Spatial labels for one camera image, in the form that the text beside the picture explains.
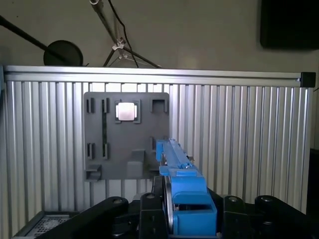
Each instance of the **corrugated metal wall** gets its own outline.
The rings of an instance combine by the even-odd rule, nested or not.
[[[150,180],[84,182],[83,94],[167,92],[170,136],[218,194],[274,195],[306,210],[312,91],[305,88],[74,82],[6,83],[0,114],[0,238],[38,211],[131,200]]]

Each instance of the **screw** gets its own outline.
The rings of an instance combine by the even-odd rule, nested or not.
[[[122,203],[122,199],[114,199],[113,203],[114,204],[120,204],[120,203]]]
[[[267,197],[267,196],[263,196],[261,197],[261,200],[265,201],[265,202],[270,202],[272,201],[272,199],[270,197]]]
[[[146,198],[149,198],[149,199],[154,198],[154,197],[155,197],[155,195],[152,193],[149,193],[146,195]]]
[[[236,197],[229,197],[229,200],[232,201],[233,203],[238,201],[238,199]]]

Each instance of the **metal vent grille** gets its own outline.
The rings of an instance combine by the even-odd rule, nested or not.
[[[37,225],[27,234],[27,237],[38,237],[39,235],[51,230],[61,223],[69,220],[68,215],[52,215],[44,216]]]

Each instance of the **aluminum extrusion panel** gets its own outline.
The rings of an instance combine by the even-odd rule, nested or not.
[[[0,238],[41,211],[131,200],[150,180],[84,180],[85,92],[169,93],[169,135],[208,186],[306,212],[312,88],[300,73],[5,67],[0,107]]]

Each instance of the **black speaker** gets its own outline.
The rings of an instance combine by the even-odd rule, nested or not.
[[[261,0],[260,43],[264,48],[319,49],[318,0]]]

